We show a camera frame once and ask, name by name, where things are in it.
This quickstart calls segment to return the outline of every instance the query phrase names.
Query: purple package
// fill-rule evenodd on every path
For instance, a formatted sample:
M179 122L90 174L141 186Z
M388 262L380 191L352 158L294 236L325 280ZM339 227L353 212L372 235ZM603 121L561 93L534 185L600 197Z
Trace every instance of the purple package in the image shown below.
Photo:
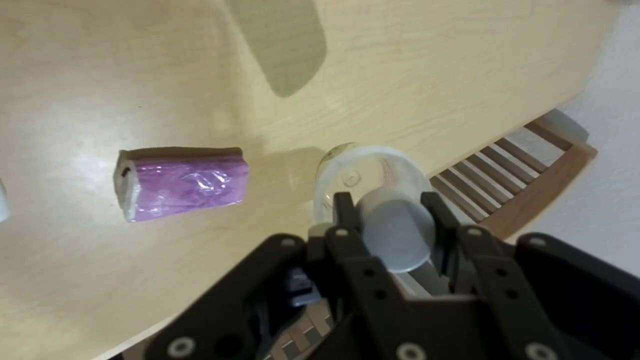
M238 204L246 182L247 167L238 150L121 152L114 174L115 194L129 223Z

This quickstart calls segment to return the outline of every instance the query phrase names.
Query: wooden table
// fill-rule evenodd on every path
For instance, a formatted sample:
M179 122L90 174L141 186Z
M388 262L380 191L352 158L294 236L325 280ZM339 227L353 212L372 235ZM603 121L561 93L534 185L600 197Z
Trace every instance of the wooden table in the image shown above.
M434 174L573 97L609 0L0 4L0 356L91 358L162 325L272 232L320 157L385 145ZM128 225L118 150L241 146L241 206Z

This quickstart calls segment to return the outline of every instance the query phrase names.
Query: screw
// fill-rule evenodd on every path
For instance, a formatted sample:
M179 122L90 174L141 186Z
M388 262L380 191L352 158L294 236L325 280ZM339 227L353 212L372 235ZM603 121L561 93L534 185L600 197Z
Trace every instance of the screw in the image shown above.
M346 239L346 236L348 236L348 231L346 231L346 229L337 229L337 231L335 231L335 236Z
M539 342L529 342L524 352L529 360L558 360L558 355L550 347Z
M196 342L192 339L182 336L172 340L172 345L168 345L165 355L170 358L185 358L193 355L193 351L196 351Z
M468 229L466 235L480 239L480 236L481 236L481 231L480 231L480 229Z
M292 247L295 247L295 240L292 240L292 239L282 239L282 240L280 240L280 247L292 248Z
M398 360L425 360L425 352L414 342L400 345L395 355Z
M529 239L527 245L538 247L538 248L544 248L544 247L545 247L545 240L544 240L544 239Z

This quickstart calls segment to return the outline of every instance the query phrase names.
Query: light wood surface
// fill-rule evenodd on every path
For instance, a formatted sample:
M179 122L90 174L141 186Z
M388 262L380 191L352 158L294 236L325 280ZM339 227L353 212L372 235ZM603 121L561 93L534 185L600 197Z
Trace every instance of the light wood surface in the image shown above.
M428 174L573 97L612 0L0 3L0 358L114 355L272 232L304 235L320 157ZM241 146L241 206L126 225L120 150Z

